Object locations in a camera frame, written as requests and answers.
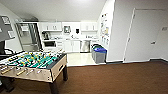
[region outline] door frame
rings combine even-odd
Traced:
[[[133,9],[132,18],[131,18],[130,27],[129,27],[129,32],[128,32],[128,37],[127,37],[126,46],[125,46],[125,50],[124,50],[123,63],[129,63],[129,62],[125,62],[125,58],[126,58],[126,51],[128,49],[128,42],[130,40],[131,28],[132,28],[133,19],[135,17],[135,11],[136,10],[162,10],[162,11],[166,11],[166,9],[136,9],[136,8]]]

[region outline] tile floor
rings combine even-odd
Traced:
[[[68,67],[106,64],[106,63],[96,64],[92,59],[91,53],[69,53],[67,55],[67,62]]]

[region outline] countertop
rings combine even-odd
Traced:
[[[68,39],[49,39],[49,40],[42,40],[42,41],[92,41],[95,40],[97,41],[98,39],[94,39],[94,38],[83,38],[83,39],[78,39],[78,38],[68,38]]]

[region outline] doorway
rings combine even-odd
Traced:
[[[134,9],[126,45],[124,63],[149,61],[162,29],[165,10]]]

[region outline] microwave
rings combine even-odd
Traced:
[[[44,42],[45,47],[56,47],[55,41],[45,41]]]

